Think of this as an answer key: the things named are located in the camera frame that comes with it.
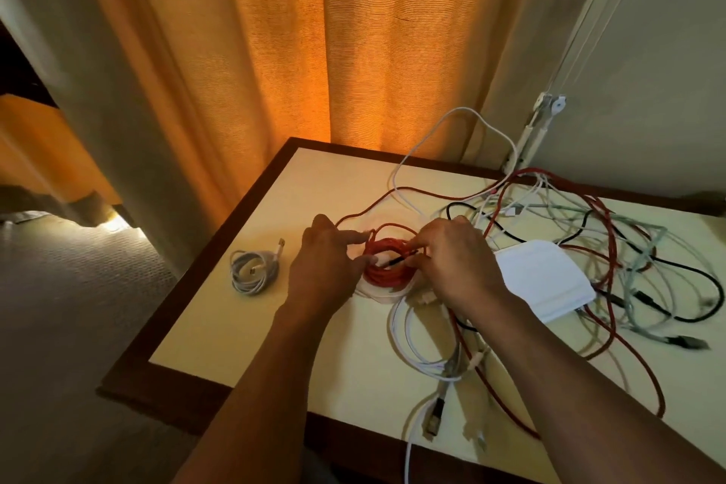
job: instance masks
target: right hand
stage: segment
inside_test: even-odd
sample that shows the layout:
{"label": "right hand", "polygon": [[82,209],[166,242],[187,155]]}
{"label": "right hand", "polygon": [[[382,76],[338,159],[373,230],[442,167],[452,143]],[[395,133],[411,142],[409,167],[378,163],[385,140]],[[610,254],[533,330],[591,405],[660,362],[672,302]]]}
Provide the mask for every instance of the right hand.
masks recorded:
{"label": "right hand", "polygon": [[427,254],[415,254],[405,263],[421,270],[436,296],[465,317],[474,319],[482,308],[517,298],[504,285],[485,238],[465,217],[432,220],[405,249],[421,247]]}

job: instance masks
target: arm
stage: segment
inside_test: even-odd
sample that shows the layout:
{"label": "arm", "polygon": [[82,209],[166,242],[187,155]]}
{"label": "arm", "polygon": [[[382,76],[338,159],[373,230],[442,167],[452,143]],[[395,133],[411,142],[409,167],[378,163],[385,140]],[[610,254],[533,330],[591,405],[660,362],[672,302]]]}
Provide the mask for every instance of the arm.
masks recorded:
{"label": "arm", "polygon": [[346,254],[349,244],[368,235],[336,230],[327,217],[315,217],[290,267],[287,300],[174,484],[300,481],[313,361],[330,318],[375,260]]}
{"label": "arm", "polygon": [[726,482],[726,471],[593,368],[510,293],[481,233],[434,220],[406,263],[468,317],[501,358],[564,484]]}

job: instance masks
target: wall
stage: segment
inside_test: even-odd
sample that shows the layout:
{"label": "wall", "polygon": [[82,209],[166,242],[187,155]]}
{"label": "wall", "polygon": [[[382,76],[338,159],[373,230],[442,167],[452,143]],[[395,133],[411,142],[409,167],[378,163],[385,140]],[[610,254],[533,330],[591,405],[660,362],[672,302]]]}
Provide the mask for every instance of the wall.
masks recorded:
{"label": "wall", "polygon": [[534,164],[642,193],[726,192],[726,0],[622,0]]}

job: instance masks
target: white tabletop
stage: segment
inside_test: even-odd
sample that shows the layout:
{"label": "white tabletop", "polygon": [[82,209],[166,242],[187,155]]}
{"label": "white tabletop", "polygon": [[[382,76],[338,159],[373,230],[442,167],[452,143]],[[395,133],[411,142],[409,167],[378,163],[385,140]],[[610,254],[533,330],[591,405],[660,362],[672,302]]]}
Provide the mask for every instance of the white tabletop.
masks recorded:
{"label": "white tabletop", "polygon": [[[287,269],[300,248],[301,234],[315,214],[325,213],[334,222],[344,214],[358,213],[388,189],[395,165],[366,158],[298,149],[275,184],[250,216],[227,253],[199,288],[150,361],[205,379],[234,386],[258,350],[277,307],[284,301]],[[483,188],[482,178],[404,167],[398,184],[418,186],[448,195],[467,195]],[[426,214],[445,205],[439,199],[407,194]],[[720,277],[726,276],[726,221],[699,214],[605,200],[618,213],[667,226],[686,238],[710,260]],[[370,229],[384,222],[398,222],[418,229],[425,222],[396,199],[387,199],[369,214],[350,220],[341,228]],[[388,236],[399,236],[394,228]],[[562,231],[549,220],[533,215],[519,217],[511,230],[524,239],[556,239]],[[279,238],[286,241],[280,275],[260,296],[244,297],[230,285],[229,255],[233,250],[274,250]],[[513,243],[501,237],[500,247]],[[659,256],[696,265],[686,251],[664,241]],[[586,257],[572,254],[586,268]],[[687,277],[712,295],[709,282]],[[694,290],[677,276],[672,279],[683,314],[694,313]],[[331,320],[318,351],[309,394],[309,410],[392,437],[404,437],[404,425],[420,402],[435,391],[437,382],[408,367],[394,352],[387,335],[389,305],[354,297]],[[414,338],[424,353],[448,356],[453,339],[440,307],[416,309]],[[660,331],[690,334],[707,340],[710,351],[684,351],[677,347],[623,332],[655,371],[664,389],[664,420],[689,441],[726,465],[726,314],[701,324],[671,322]],[[590,334],[574,314],[549,324],[573,348],[588,342]],[[593,361],[620,385],[622,367],[631,394],[647,408],[657,402],[646,373],[620,344]],[[513,410],[529,420],[516,389],[501,366],[490,360],[489,376]],[[476,443],[483,431],[488,448]],[[439,435],[417,443],[450,455],[475,461],[540,482],[557,482],[541,443],[520,431],[493,404],[474,373],[457,383],[447,397]]]}

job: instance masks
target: orange curtain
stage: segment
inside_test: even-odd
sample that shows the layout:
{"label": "orange curtain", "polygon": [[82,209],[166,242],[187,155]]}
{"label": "orange curtain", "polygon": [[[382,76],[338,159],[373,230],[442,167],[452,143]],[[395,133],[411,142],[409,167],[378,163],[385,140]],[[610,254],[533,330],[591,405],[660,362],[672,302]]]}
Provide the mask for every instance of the orange curtain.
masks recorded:
{"label": "orange curtain", "polygon": [[[406,152],[501,50],[503,0],[98,1],[213,225],[292,135]],[[420,154],[458,160],[472,129]]]}
{"label": "orange curtain", "polygon": [[[0,213],[49,210],[93,225],[121,204],[58,109],[10,94],[0,96],[0,191]],[[105,214],[79,214],[91,207],[73,204],[94,194]]]}

